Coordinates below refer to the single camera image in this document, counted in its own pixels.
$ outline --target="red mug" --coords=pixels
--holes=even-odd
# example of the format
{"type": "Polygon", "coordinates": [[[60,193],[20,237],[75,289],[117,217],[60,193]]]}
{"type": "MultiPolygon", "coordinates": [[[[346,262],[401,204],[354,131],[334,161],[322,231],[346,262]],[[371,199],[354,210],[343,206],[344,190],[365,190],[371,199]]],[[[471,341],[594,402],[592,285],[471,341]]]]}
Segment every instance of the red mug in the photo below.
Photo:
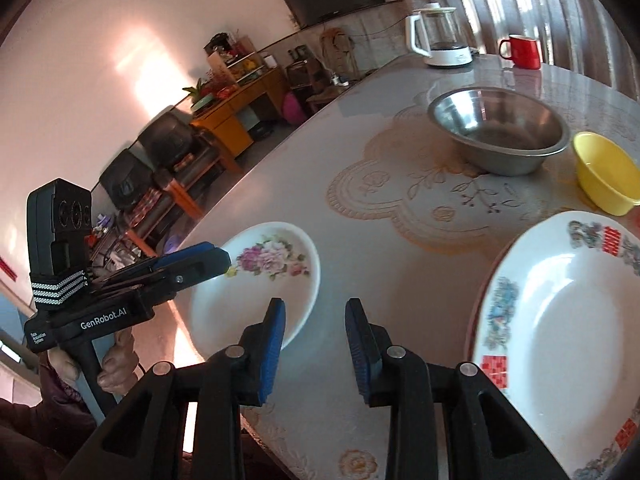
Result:
{"type": "Polygon", "coordinates": [[[502,40],[498,45],[498,54],[504,59],[513,61],[519,68],[529,68],[538,70],[540,68],[540,53],[538,52],[538,42],[527,36],[517,36],[510,34],[508,40],[502,40]],[[511,57],[502,55],[502,45],[509,43],[511,46],[511,57]]]}

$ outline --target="floral plate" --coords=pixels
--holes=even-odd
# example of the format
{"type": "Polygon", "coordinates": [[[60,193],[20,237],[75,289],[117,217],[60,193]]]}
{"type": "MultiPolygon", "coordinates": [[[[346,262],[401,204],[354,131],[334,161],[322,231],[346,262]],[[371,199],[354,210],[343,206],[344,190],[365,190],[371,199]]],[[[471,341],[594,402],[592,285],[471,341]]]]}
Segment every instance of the floral plate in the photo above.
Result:
{"type": "Polygon", "coordinates": [[[524,233],[495,267],[468,358],[573,480],[605,479],[640,423],[640,241],[569,211],[524,233]]]}
{"type": "Polygon", "coordinates": [[[316,246],[299,227],[268,222],[242,231],[222,248],[231,257],[226,275],[193,287],[189,329],[194,346],[208,358],[236,344],[245,327],[261,322],[271,298],[282,298],[287,306],[284,348],[316,302],[316,246]]]}

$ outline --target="mug handle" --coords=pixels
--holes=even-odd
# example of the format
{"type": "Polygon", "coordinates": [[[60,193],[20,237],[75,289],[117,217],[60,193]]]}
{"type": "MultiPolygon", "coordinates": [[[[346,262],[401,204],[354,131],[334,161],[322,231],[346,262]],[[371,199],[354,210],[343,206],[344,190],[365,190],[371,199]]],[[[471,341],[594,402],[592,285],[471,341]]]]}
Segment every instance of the mug handle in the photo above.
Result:
{"type": "Polygon", "coordinates": [[[498,54],[499,54],[499,55],[500,55],[500,57],[501,57],[501,58],[503,58],[503,59],[512,60],[512,59],[513,59],[513,56],[506,57],[506,56],[503,56],[503,55],[502,55],[502,46],[503,46],[505,43],[509,43],[509,45],[511,45],[510,40],[502,40],[502,41],[500,42],[500,45],[498,45],[498,54]]]}
{"type": "Polygon", "coordinates": [[[427,38],[427,30],[424,27],[424,22],[422,21],[422,16],[420,14],[411,14],[404,19],[404,28],[405,28],[405,37],[406,37],[406,46],[412,52],[416,54],[420,54],[421,56],[431,57],[431,53],[428,49],[431,48],[429,45],[429,39],[427,38]],[[416,25],[420,27],[420,40],[424,43],[424,47],[427,50],[421,49],[415,41],[415,28],[416,25]]]}

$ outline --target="camera lens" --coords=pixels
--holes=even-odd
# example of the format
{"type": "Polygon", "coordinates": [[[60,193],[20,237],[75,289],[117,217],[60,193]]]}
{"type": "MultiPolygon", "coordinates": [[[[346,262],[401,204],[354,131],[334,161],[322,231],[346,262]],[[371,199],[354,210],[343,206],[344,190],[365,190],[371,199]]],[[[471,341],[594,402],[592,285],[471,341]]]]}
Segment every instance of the camera lens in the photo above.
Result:
{"type": "Polygon", "coordinates": [[[82,213],[82,223],[86,226],[91,225],[91,207],[84,206],[84,212],[82,213]]]}
{"type": "Polygon", "coordinates": [[[66,200],[60,202],[60,206],[58,207],[58,220],[62,227],[66,227],[66,224],[69,222],[69,204],[66,203],[66,200]]]}
{"type": "Polygon", "coordinates": [[[79,202],[74,202],[71,206],[71,222],[76,229],[82,227],[82,206],[79,202]]]}

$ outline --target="hand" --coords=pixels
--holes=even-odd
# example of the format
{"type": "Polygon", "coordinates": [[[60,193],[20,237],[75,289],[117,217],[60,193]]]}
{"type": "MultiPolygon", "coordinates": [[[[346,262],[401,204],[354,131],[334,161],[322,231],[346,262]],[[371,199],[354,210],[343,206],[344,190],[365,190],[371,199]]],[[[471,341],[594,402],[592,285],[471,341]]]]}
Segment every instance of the hand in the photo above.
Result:
{"type": "MultiPolygon", "coordinates": [[[[135,370],[139,359],[133,349],[134,342],[131,328],[114,334],[114,345],[104,355],[102,371],[98,374],[98,384],[105,392],[126,395],[136,384],[138,377],[135,370]]],[[[49,363],[60,379],[75,387],[80,375],[76,362],[60,348],[52,348],[47,351],[47,355],[49,363]]]]}

